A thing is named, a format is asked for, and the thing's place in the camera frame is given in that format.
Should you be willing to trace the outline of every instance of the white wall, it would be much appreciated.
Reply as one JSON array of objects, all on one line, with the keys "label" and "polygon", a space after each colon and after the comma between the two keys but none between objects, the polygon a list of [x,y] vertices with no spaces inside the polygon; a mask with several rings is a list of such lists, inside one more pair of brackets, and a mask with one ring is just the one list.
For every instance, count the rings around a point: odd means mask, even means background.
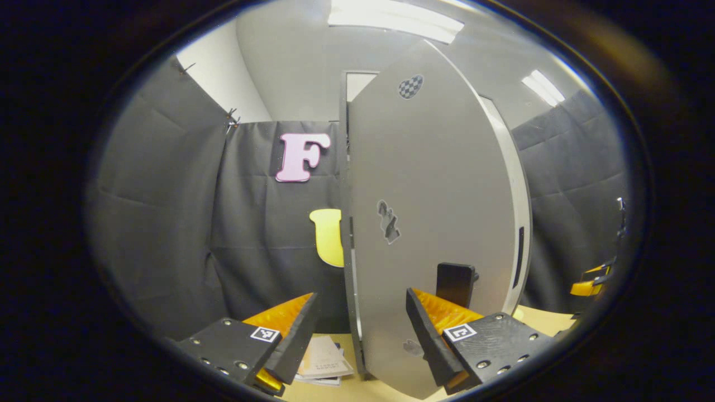
[{"label": "white wall", "polygon": [[[550,107],[521,79],[541,70],[569,97],[578,82],[516,25],[471,13],[441,1],[410,3],[465,23],[450,45],[435,45],[474,88],[490,97],[509,127]],[[276,120],[337,120],[340,73],[381,71],[419,36],[361,27],[329,27],[330,0],[277,0],[237,18],[246,66],[266,108]]]},{"label": "white wall", "polygon": [[220,26],[177,52],[187,73],[241,122],[266,122],[271,116],[253,84],[236,38],[236,23]]}]

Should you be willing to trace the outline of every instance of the ceiling light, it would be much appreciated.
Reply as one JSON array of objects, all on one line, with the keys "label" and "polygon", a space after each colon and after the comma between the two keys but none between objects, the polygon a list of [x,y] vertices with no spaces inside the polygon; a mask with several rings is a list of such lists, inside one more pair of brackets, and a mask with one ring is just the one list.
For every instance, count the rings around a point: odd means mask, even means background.
[{"label": "ceiling light", "polygon": [[452,43],[464,24],[448,16],[392,0],[332,0],[330,26],[394,29]]},{"label": "ceiling light", "polygon": [[521,81],[552,107],[565,99],[556,86],[538,70],[532,71]]}]

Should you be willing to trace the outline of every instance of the black metal bracket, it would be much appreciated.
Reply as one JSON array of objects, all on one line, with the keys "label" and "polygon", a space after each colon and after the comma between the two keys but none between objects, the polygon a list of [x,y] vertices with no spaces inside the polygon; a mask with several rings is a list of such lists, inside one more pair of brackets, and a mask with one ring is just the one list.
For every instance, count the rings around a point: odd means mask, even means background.
[{"label": "black metal bracket", "polygon": [[277,330],[222,318],[176,345],[197,364],[251,386],[281,339]]}]

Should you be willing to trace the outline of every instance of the gray curtain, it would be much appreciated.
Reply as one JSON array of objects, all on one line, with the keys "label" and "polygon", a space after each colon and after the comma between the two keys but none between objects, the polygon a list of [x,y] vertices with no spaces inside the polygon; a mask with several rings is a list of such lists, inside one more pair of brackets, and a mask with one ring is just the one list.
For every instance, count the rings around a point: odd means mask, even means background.
[{"label": "gray curtain", "polygon": [[624,141],[606,110],[579,92],[512,130],[531,196],[533,237],[521,303],[582,311],[570,295],[581,273],[616,254],[616,198],[633,199]]},{"label": "gray curtain", "polygon": [[227,314],[209,257],[225,112],[175,58],[129,99],[99,150],[86,219],[97,263],[160,335]]},{"label": "gray curtain", "polygon": [[[284,133],[326,133],[332,146],[307,182],[278,182]],[[349,332],[345,276],[324,263],[308,214],[340,209],[337,123],[241,124],[226,140],[210,249],[229,311],[245,318],[308,292],[320,293],[317,332]]]}]

